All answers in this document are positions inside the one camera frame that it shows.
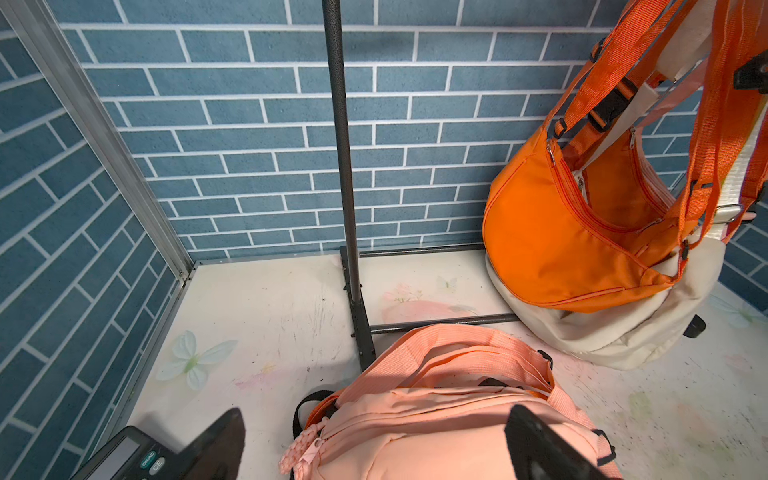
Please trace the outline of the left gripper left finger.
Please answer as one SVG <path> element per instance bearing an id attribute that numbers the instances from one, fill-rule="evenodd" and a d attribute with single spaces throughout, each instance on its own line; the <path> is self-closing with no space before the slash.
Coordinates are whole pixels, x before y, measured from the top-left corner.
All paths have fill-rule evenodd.
<path id="1" fill-rule="evenodd" d="M 161 478 L 235 480 L 243 457 L 245 434 L 241 410 L 227 410 L 169 461 L 161 471 Z"/>

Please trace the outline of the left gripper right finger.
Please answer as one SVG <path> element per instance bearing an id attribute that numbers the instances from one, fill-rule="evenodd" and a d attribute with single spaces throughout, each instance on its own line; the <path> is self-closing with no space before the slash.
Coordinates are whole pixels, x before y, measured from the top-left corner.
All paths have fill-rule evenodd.
<path id="1" fill-rule="evenodd" d="M 517 479 L 607 479 L 523 405 L 511 409 L 505 438 Z"/>

